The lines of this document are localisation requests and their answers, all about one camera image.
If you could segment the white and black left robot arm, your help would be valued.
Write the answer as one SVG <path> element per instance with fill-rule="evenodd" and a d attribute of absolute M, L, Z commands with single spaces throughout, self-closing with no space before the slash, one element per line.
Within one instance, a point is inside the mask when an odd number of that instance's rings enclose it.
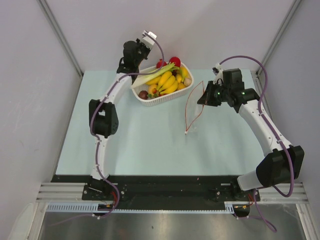
<path fill-rule="evenodd" d="M 108 176 L 105 172 L 106 149 L 119 127 L 116 104 L 140 74 L 139 65 L 148 58 L 154 44 L 155 40 L 148 36 L 125 42 L 115 80 L 101 99 L 89 102 L 90 133 L 96 137 L 95 163 L 91 177 L 96 181 L 102 181 Z"/>

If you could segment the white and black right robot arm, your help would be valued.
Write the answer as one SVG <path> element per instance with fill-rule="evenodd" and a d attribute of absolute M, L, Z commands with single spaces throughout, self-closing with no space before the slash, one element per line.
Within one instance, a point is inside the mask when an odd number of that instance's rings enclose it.
<path fill-rule="evenodd" d="M 239 68 L 213 69 L 214 80 L 208 82 L 197 104 L 218 107 L 227 103 L 249 125 L 263 151 L 264 159 L 255 170 L 240 175 L 230 188 L 231 196 L 242 201 L 249 190 L 294 183 L 299 177 L 305 157 L 303 148 L 287 140 L 260 105 L 253 88 L 246 88 Z"/>

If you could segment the clear zip bag red zipper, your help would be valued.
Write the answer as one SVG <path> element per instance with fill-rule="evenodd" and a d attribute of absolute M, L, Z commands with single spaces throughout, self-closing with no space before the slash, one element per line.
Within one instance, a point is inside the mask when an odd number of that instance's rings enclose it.
<path fill-rule="evenodd" d="M 198 83 L 190 92 L 186 105 L 185 105 L 185 132 L 187 135 L 194 122 L 200 117 L 203 112 L 204 106 L 198 104 L 198 100 L 205 93 L 204 82 Z"/>

